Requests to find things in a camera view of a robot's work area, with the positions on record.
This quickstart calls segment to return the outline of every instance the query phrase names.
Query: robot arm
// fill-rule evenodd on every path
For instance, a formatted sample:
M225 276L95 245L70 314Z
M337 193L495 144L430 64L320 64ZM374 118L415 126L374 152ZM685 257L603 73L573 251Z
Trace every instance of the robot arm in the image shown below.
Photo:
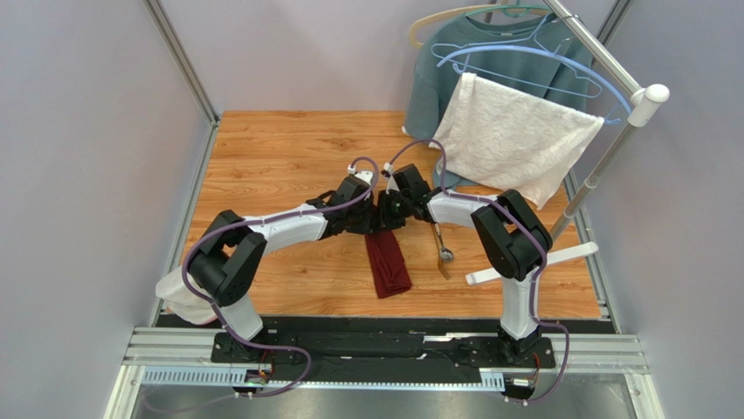
M205 236L231 224L241 225L200 241L187 266L188 275L209 294L222 320L240 337L252 339L263 327L248 294L261 258L292 244L322 240L343 231L367 233L374 209L372 197L351 206L344 204L366 193L372 177L368 171L350 174L337 190L277 214L240 217L231 210L221 212ZM234 248L230 256L224 247Z
M307 201L282 213L239 217L232 211L221 213L207 229L209 234L229 224L253 221L204 241L191 259L188 272L214 300L223 321L246 340L263 327L256 314L248 289L264 254L292 244L322 240L343 231L366 234L393 230L413 216L428 223L455 223L474 228L493 268L504 278L504 312L501 325L519 347L530 347L539 338L537 325L530 315L530 283L540 264L540 253L521 230L509 232L506 217L490 203L497 202L521 223L547 251L552 241L547 230L522 196L509 190L500 196L470 196L431 190L418 170L409 165L390 175L389 187L380 192L378 208L372 198L354 206L335 210L369 190L372 174L349 175L336 191ZM323 214L314 210L326 209ZM223 248L235 247L231 256Z

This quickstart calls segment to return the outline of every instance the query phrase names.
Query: white wall panel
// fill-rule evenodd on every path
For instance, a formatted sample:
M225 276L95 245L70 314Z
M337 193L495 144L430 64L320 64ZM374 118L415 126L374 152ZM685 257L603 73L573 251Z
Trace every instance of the white wall panel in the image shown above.
M617 157L588 213L625 332L669 418L742 417L744 4L636 0L610 51L672 96ZM577 172L609 145L596 139Z
M208 127L140 0L0 3L0 417L100 418Z
M395 110L418 51L408 29L472 0L162 0L218 112ZM612 0L567 0L599 30Z

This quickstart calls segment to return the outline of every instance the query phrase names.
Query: clothes hanger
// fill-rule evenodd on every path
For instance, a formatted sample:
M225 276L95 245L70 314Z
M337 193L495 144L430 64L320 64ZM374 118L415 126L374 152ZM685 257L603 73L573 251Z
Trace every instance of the clothes hanger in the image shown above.
M516 13L512 13L512 12L508 11L508 10L512 10L512 9L516 9L516 10L520 10L520 11L517 11ZM545 15L547 15L548 13L550 13L552 11L547 6L539 6L539 5L534 5L534 4L520 5L520 2L518 0L517 1L517 4L503 4L502 3L502 4L498 5L498 6L491 6L491 7L486 7L484 9L467 11L465 13L465 15L467 17L470 17L470 16L479 15L480 13L493 12L493 11L497 11L497 10L501 10L508 17L514 17L514 18L523 17L523 16L525 16L527 14L532 14L532 15L537 15L537 16L545 16Z
M544 26L545 21L546 21L547 18L548 17L543 18L542 21L537 25L537 27L535 28L535 30L532 33L530 33L530 35L528 37L526 37L526 38L516 39L516 40L508 40L508 41L490 42L490 43L486 42L486 43L468 44L468 45L434 44L434 45L431 46L431 53L435 57L441 58L439 60L439 62L437 63L437 67L441 67L442 65L444 65L447 62L452 62L452 69L456 73L458 73L458 74L462 74L468 68L471 68L473 70L476 70L476 71L479 71L479 72L484 72L486 74L492 74L493 76L500 77L500 78L503 78L503 79L510 79L510 80L517 81L517 82L520 82L520 83L524 83L524 84L527 84L527 85L530 85L530 86L542 87L542 88L545 88L545 89L548 89L548 90L552 90L552 91L556 91L556 92L562 92L562 93L567 93L567 94L574 94L576 96L581 96L581 97L588 98L588 99L596 98L597 96L599 96L600 94L602 94L603 86L604 86L604 87L606 87L617 98L617 104L615 105L615 107L612 108L612 110L610 111L610 113L607 114L607 116L605 117L605 122L604 123L607 124L607 125L614 125L614 124L617 124L617 123L619 123L621 121L620 118L616 118L614 120L611 120L610 119L610 116L617 110L618 106L622 106L625 109L625 112L627 112L628 115L630 115L630 105L628 105L627 100L625 100L625 97L609 81L607 81L605 78L603 78L602 76L600 76L599 73L597 73L594 70L588 68L587 66L582 65L582 64L579 64L579 63L575 62L573 59L566 58L566 57L558 54L558 51L561 49L561 46L563 45L563 43L565 41L567 41L567 40L570 40L571 38L564 39L563 41L561 41L558 44L558 46L555 48L555 50L553 50L553 51L550 51L548 48L545 47L545 45L543 45L537 39L537 34L540 31L540 29ZM577 16L569 16L568 18L578 18L578 17ZM562 20L563 20L563 18L556 19L556 20L552 21L550 24L555 24L555 23L560 22ZM534 41L538 45L539 48L533 48L533 47L521 46L521 45L509 45L509 44L514 43L514 42L520 42L520 41L525 41L525 40L532 40L532 41ZM454 52L449 53L446 56L442 56L442 55L437 54L436 51L435 51L435 49L437 47L441 47L441 46L454 47L454 48L457 48L457 50L454 51ZM499 74L499 73L496 73L496 72L490 72L488 70L484 70L482 68L478 68L478 67L476 67L474 65L469 65L471 54L476 53L476 52L495 52L495 51L517 51L517 52L525 52L525 53L528 53L528 54L539 55L539 56L542 56L542 57L547 57L547 58L558 60L561 63L563 63L565 66L567 66L568 68L570 68L571 71L574 73L574 75L576 76L577 79L587 80L591 85L597 87L599 89L599 92L596 93L596 94L572 92L572 91L565 90L565 89L560 89L560 88L557 88L557 87L541 85L539 83L534 83L534 82L531 82L531 81L528 81L528 80L524 80L524 79L517 79L517 78L514 78L514 77L505 76L503 74ZM465 62L455 60L456 57L459 57L461 55L465 55ZM590 76L590 77L580 76L578 74L579 71L582 72L583 74L586 74L587 76Z
M466 7L458 7L457 9L451 9L451 10L445 10L440 11L439 13L434 13L433 15L422 17L421 19L418 19L416 22L414 22L408 31L408 40L411 45L413 45L414 48L417 50L420 50L422 46L424 46L423 42L420 42L418 38L416 38L416 35L418 34L418 31L423 28L424 26L428 24L433 24L435 22L439 22L440 20L448 19L450 17L459 16L463 13L469 13L472 12L473 14L477 14L478 10L485 10L485 9L491 9L493 7L504 7L502 9L504 11L504 14L513 17L512 15L507 14L508 12L506 10L513 8L518 10L523 10L527 7L529 7L529 10L524 10L527 13L521 14L521 16L524 16L525 14L531 14L535 16L546 16L548 13L550 13L550 9L544 6L519 6L519 2L517 4L508 4L509 0L501 0L501 3L499 6L493 6L492 4L481 4L478 6L466 6Z

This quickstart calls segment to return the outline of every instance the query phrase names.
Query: white fabric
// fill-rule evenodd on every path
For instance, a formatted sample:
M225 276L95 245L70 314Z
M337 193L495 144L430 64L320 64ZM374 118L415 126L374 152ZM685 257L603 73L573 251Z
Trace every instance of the white fabric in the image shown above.
M201 291L201 287L194 282L191 275L188 278L189 283ZM203 325L217 318L210 304L191 293L183 284L181 266L157 282L155 295L163 300L163 306L167 310L189 323Z
M604 118L466 72L434 139L447 152L447 170L517 189L541 210L603 124Z

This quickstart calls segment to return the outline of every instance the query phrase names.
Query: spoon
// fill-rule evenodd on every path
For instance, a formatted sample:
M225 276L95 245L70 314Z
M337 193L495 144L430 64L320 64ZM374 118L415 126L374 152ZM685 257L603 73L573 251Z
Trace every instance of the spoon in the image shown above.
M442 231L439 229L439 224L432 224L431 229L434 231L434 237L439 242L439 258L442 259L442 262L449 264L452 260L455 259L455 254L452 253L451 250L444 247L444 241L442 240Z
M444 241L442 240L442 231L439 229L439 224L434 223L431 225L432 231L434 231L434 238L437 239L439 244L439 260L437 260L437 268L442 274L444 279L449 280L451 278L450 273L447 271L447 267L444 264L449 264L455 259L455 254L451 250L444 247Z

